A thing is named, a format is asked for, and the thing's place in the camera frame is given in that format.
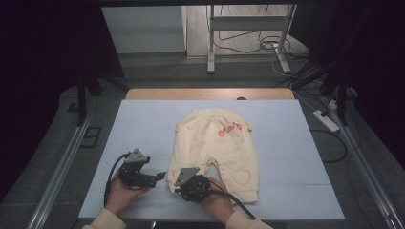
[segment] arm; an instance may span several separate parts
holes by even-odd
[[[211,189],[217,191],[226,190],[226,185],[214,177],[209,179]],[[210,195],[200,206],[214,219],[226,226],[226,229],[271,229],[270,226],[258,219],[251,220],[245,215],[235,212],[229,198],[220,195]]]
[[[105,208],[101,210],[91,225],[86,225],[83,229],[126,228],[126,224],[117,215],[128,207],[134,199],[149,190],[150,188],[131,189],[122,183],[118,178],[118,172],[116,172],[111,182],[110,194]]]

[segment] white desk leg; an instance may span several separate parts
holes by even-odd
[[[273,44],[274,50],[276,51],[277,57],[284,73],[291,73],[291,69],[289,68],[289,65],[286,61],[286,54],[283,51],[283,47],[288,34],[289,25],[291,24],[292,14],[294,13],[295,6],[296,5],[289,5],[286,15],[286,21],[284,22],[283,30],[281,31],[280,41],[278,44]]]
[[[209,18],[208,73],[215,72],[214,20],[214,5],[211,5],[211,15]]]

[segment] power strip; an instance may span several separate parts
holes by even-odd
[[[339,129],[338,126],[336,126],[336,124],[334,124],[334,122],[332,122],[327,116],[321,116],[321,111],[316,111],[314,113],[312,113],[320,122],[322,122],[322,124],[324,124],[324,126],[326,128],[328,128],[328,130],[330,130],[330,132],[335,133],[337,132]]]

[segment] wooden floor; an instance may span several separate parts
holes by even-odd
[[[243,5],[243,6],[215,6],[215,15],[270,15],[270,16],[285,16],[287,14],[287,5]],[[208,32],[208,18],[210,14],[209,6],[188,6],[186,7],[187,15],[187,56],[207,56],[209,46],[209,32]],[[231,39],[227,37],[242,34],[246,31],[215,31],[214,42],[220,47],[227,47],[231,49],[220,49],[216,47],[216,55],[238,55],[238,54],[274,54],[273,50],[260,49],[260,39],[267,36],[279,36],[280,31],[262,31],[253,32],[238,36]],[[296,39],[288,35],[285,48],[288,52],[303,53],[307,49],[304,45]],[[278,41],[278,37],[268,37],[265,41]]]

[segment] garment sleeve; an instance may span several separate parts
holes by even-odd
[[[272,229],[272,227],[258,219],[251,220],[240,212],[234,212],[226,223],[226,229]]]
[[[102,209],[91,225],[85,225],[83,229],[124,229],[126,224],[112,212]]]

